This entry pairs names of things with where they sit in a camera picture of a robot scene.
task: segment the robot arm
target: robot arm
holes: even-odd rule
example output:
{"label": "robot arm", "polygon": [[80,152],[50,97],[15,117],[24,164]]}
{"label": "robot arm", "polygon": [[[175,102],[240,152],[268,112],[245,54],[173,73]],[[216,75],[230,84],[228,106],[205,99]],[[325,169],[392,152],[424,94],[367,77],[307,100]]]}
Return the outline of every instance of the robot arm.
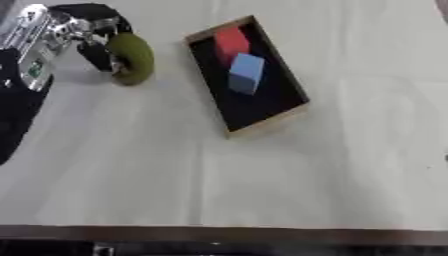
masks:
{"label": "robot arm", "polygon": [[153,71],[153,53],[116,10],[100,4],[36,4],[0,39],[0,165],[19,146],[53,83],[55,62],[72,44],[98,70],[134,85]]}
{"label": "robot arm", "polygon": [[[98,70],[117,77],[123,73],[132,75],[135,54],[123,56],[127,54],[120,51],[119,56],[108,49],[108,43],[119,34],[132,34],[132,27],[106,5],[30,5],[22,10],[0,42],[0,87],[42,90],[52,77],[54,62],[73,42],[78,43],[78,52]],[[145,80],[153,68],[149,46],[140,50],[151,57],[145,63],[146,77],[131,81],[133,84]]]}

